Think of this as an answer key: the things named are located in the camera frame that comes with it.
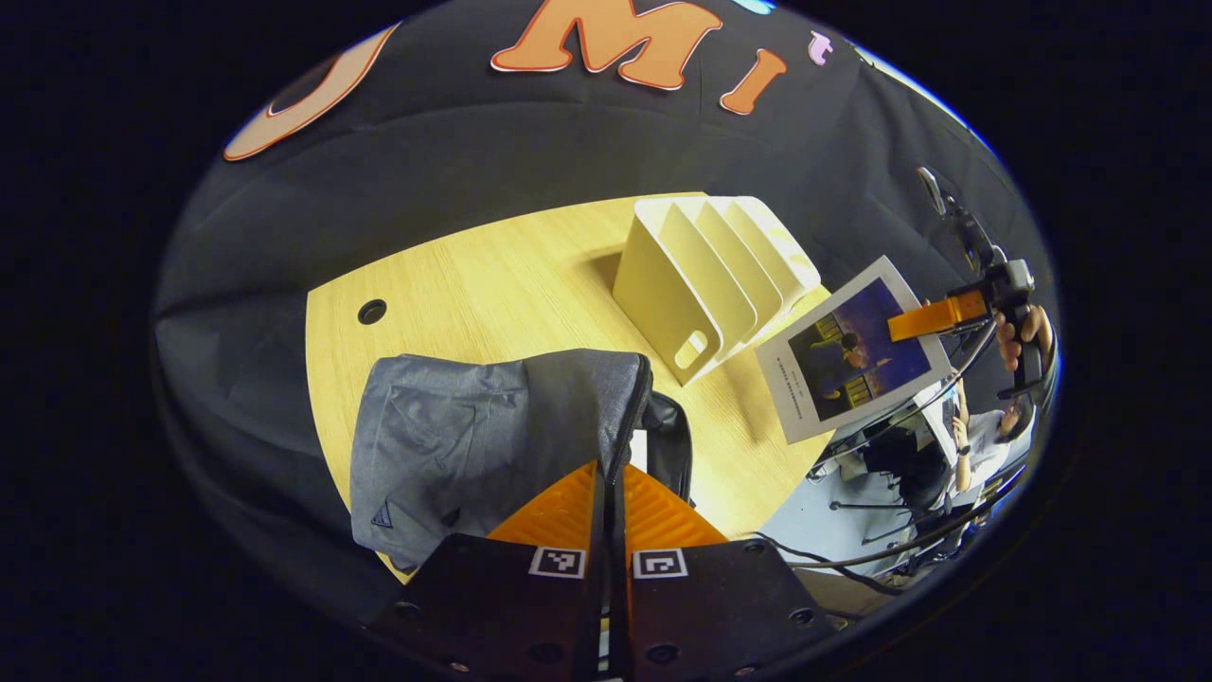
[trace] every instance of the desk organizer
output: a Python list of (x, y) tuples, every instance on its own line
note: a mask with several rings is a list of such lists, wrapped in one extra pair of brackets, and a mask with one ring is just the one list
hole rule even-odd
[(641, 199), (613, 296), (687, 386), (818, 283), (807, 253), (760, 199)]

